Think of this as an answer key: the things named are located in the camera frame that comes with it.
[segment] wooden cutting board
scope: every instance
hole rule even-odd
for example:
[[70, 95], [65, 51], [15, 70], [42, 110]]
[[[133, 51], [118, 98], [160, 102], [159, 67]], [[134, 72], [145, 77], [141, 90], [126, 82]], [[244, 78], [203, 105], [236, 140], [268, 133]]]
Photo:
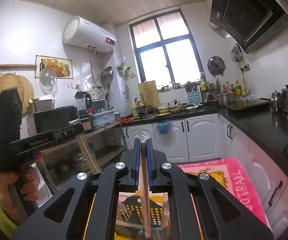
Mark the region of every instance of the wooden cutting board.
[[17, 88], [20, 99], [23, 102], [24, 86], [23, 83], [21, 82], [20, 77], [14, 74], [4, 74], [3, 76], [0, 77], [0, 94], [2, 90], [13, 87]]
[[159, 97], [155, 80], [139, 84], [139, 92], [143, 95], [146, 106], [159, 105]]
[[34, 89], [31, 82], [24, 76], [19, 76], [24, 87], [24, 98], [22, 101], [22, 114], [27, 112], [29, 107], [29, 100], [34, 98]]

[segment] hand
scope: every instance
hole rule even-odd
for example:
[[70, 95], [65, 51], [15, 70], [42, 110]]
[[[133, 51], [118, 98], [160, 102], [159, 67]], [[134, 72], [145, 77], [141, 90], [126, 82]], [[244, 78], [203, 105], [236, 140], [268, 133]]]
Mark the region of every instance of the hand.
[[[37, 158], [31, 162], [31, 165], [39, 161], [44, 152], [39, 152]], [[19, 177], [23, 175], [20, 171], [3, 171], [0, 174], [0, 206], [6, 216], [16, 225], [24, 222], [19, 211], [14, 206], [13, 200], [9, 192], [9, 185], [14, 184]], [[26, 194], [24, 200], [36, 201], [40, 198], [40, 193], [37, 190], [39, 187], [38, 175], [34, 168], [30, 168], [26, 174], [28, 181], [23, 185], [21, 192]]]

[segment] black range hood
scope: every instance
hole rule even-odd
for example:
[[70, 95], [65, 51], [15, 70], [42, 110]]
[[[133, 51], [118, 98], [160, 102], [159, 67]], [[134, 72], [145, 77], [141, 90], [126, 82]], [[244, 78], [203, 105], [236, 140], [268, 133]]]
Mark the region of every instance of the black range hood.
[[210, 22], [250, 53], [288, 24], [288, 14], [276, 0], [213, 0]]

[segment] silver screw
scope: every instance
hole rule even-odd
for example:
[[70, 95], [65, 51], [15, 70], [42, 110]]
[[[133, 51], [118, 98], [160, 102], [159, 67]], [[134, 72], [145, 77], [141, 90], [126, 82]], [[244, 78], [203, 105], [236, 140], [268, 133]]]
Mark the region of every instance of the silver screw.
[[203, 172], [203, 173], [201, 173], [201, 174], [199, 175], [199, 177], [200, 177], [200, 179], [202, 179], [202, 180], [208, 180], [208, 179], [209, 179], [209, 174]]
[[79, 180], [83, 180], [83, 179], [86, 179], [87, 178], [87, 174], [85, 172], [80, 172], [78, 175], [77, 175], [77, 178]]
[[123, 169], [125, 167], [125, 163], [123, 163], [123, 162], [119, 162], [119, 163], [116, 163], [115, 164], [115, 168], [117, 168], [117, 169]]
[[171, 167], [172, 167], [172, 165], [170, 163], [163, 163], [162, 164], [163, 169], [169, 170]]

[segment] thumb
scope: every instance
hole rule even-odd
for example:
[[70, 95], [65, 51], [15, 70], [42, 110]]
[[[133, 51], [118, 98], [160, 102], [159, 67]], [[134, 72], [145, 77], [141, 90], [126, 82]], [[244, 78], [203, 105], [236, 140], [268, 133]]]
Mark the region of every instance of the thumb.
[[18, 171], [2, 171], [0, 173], [0, 193], [8, 194], [9, 185], [14, 184], [21, 175], [21, 172]]

